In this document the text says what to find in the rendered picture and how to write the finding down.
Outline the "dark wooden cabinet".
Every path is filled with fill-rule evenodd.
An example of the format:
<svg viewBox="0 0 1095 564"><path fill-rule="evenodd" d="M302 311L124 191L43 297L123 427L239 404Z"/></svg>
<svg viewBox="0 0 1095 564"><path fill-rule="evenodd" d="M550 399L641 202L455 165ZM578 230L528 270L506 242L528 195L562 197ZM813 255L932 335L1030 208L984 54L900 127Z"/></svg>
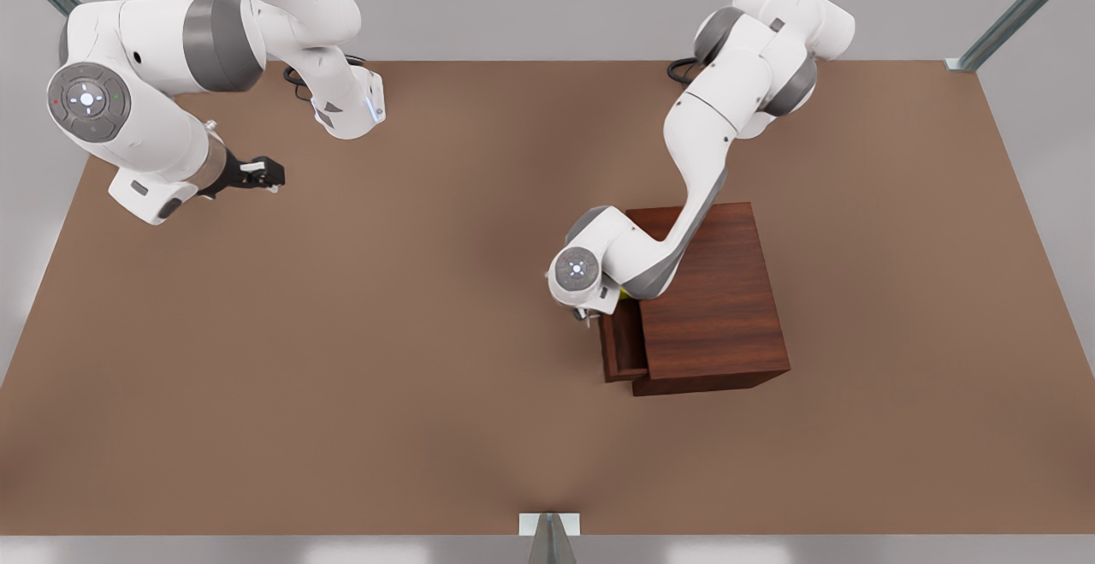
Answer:
<svg viewBox="0 0 1095 564"><path fill-rule="evenodd" d="M634 396L750 389L789 371L750 204L716 204L672 283L638 301L648 376Z"/></svg>

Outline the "dark wooden drawer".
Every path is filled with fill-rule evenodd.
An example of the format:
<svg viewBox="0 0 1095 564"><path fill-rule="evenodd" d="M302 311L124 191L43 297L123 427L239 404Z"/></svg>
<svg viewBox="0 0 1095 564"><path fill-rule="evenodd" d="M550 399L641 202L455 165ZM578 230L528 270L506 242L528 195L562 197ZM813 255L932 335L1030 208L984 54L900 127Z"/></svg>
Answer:
<svg viewBox="0 0 1095 564"><path fill-rule="evenodd" d="M598 316L606 382L629 382L648 376L639 302L622 299L613 314Z"/></svg>

